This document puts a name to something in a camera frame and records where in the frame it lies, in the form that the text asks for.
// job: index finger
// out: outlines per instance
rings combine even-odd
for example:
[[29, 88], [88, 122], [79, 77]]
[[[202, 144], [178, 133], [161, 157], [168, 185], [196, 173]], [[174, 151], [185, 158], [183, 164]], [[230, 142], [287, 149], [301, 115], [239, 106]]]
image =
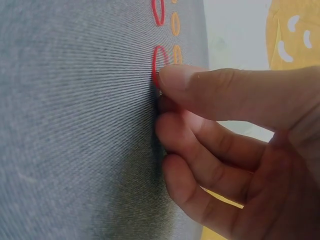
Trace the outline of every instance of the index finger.
[[208, 71], [169, 65], [160, 89], [183, 108], [210, 120], [240, 120], [291, 129], [319, 102], [318, 67], [287, 71]]

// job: gray fabric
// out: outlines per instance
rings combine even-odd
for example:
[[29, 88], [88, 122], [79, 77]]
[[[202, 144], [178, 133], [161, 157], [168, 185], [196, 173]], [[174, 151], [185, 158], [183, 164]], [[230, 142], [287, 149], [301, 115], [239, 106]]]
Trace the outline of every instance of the gray fabric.
[[208, 66], [204, 6], [165, 4], [157, 27], [151, 0], [0, 1], [1, 240], [200, 239], [166, 192], [151, 62]]

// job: red thread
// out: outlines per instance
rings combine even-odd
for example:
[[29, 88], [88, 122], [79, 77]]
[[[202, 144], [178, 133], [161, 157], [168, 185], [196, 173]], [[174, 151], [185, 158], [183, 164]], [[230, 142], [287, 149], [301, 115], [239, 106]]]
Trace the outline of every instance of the red thread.
[[158, 13], [157, 13], [157, 4], [156, 0], [152, 0], [152, 11], [155, 19], [155, 23], [157, 26], [162, 26], [165, 24], [165, 1], [160, 0], [161, 2], [161, 20], [159, 19]]
[[157, 77], [157, 55], [158, 55], [158, 50], [162, 51], [165, 65], [169, 64], [169, 58], [168, 58], [168, 55], [166, 53], [165, 48], [163, 46], [160, 46], [160, 45], [156, 46], [154, 51], [153, 51], [153, 59], [152, 59], [152, 80], [153, 80], [153, 83], [155, 84], [155, 86], [157, 88], [159, 88], [158, 77]]

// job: hand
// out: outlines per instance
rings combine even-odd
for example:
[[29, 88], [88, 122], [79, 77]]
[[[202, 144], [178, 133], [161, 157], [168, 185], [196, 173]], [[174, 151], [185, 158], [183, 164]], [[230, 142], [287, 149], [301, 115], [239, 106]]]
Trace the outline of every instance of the hand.
[[[171, 65], [159, 75], [156, 133], [169, 153], [163, 172], [173, 201], [229, 240], [320, 239], [320, 68]], [[261, 142], [216, 122], [225, 120], [275, 134]]]

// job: white wall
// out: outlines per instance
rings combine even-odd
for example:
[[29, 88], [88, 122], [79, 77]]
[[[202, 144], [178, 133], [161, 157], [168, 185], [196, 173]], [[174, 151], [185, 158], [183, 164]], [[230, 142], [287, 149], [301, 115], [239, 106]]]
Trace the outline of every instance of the white wall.
[[[212, 70], [269, 69], [266, 21], [272, 0], [204, 0]], [[269, 141], [273, 133], [248, 122], [222, 123], [232, 131]]]

